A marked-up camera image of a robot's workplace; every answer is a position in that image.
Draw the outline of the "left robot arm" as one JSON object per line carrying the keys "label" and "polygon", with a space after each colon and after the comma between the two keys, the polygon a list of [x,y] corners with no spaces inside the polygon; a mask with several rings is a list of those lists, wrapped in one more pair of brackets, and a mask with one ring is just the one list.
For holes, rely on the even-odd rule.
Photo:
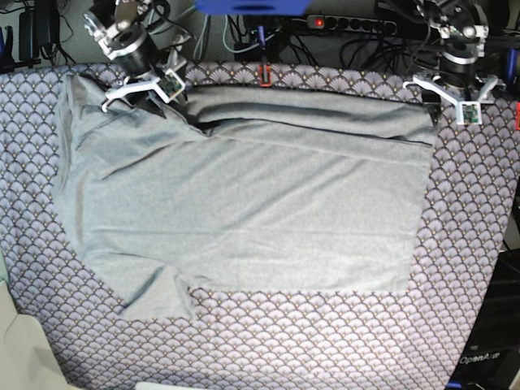
{"label": "left robot arm", "polygon": [[481,125],[483,106],[492,104],[493,89],[504,84],[495,75],[480,76],[477,71],[489,35],[483,8],[467,1],[420,1],[417,8],[427,31],[440,35],[440,57],[435,67],[424,66],[403,86],[416,85],[451,104],[456,124]]}

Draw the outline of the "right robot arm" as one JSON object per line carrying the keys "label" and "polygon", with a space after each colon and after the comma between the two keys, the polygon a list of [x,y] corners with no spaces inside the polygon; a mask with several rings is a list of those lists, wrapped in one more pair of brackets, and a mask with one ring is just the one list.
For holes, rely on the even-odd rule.
{"label": "right robot arm", "polygon": [[181,50],[193,34],[170,11],[167,1],[95,1],[84,13],[84,28],[125,72],[121,85],[106,90],[102,111],[120,101],[164,118],[164,105],[184,103]]}

